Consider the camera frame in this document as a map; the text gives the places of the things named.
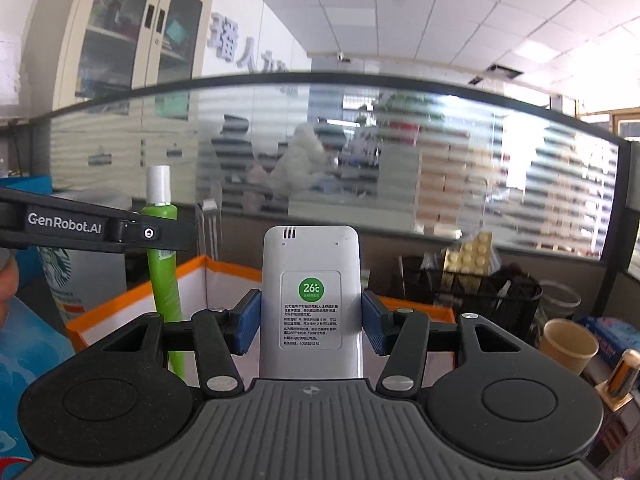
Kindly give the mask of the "person left hand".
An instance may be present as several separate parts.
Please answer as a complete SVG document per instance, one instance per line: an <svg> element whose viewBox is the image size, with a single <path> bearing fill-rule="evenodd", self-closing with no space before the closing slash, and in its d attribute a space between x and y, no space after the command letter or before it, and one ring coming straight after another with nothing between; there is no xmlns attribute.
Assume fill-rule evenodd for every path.
<svg viewBox="0 0 640 480"><path fill-rule="evenodd" d="M18 284L20 284L20 271L14 252L9 252L6 264L0 273L0 326L6 322L9 314L9 301L15 296Z"/></svg>

